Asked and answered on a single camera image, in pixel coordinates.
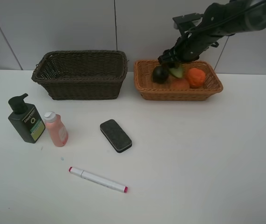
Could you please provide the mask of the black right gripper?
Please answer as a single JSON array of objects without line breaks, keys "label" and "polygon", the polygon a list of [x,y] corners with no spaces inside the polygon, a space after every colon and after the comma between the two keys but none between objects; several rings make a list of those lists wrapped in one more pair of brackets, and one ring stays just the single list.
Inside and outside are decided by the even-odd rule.
[{"label": "black right gripper", "polygon": [[213,44],[213,37],[206,34],[192,34],[190,37],[180,37],[174,47],[164,51],[158,57],[164,70],[179,68],[181,63],[196,61],[206,48]]}]

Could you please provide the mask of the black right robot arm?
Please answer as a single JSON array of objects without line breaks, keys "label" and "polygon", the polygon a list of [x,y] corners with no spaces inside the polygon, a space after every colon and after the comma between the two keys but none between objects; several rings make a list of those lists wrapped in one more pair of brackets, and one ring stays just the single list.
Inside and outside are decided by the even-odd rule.
[{"label": "black right robot arm", "polygon": [[175,45],[158,58],[161,65],[190,63],[218,40],[237,33],[266,28],[266,0],[231,0],[222,5],[211,4],[203,14],[192,13],[173,18],[181,36]]}]

